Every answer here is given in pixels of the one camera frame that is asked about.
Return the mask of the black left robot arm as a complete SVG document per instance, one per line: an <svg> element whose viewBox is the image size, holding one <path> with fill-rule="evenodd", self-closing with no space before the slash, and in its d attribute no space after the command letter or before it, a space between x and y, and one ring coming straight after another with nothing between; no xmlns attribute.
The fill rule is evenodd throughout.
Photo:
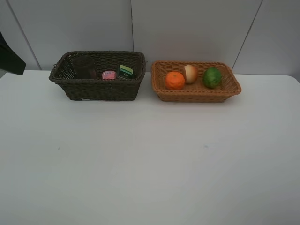
<svg viewBox="0 0 300 225"><path fill-rule="evenodd" d="M0 69L16 75L23 75L26 63L8 46L0 34Z"/></svg>

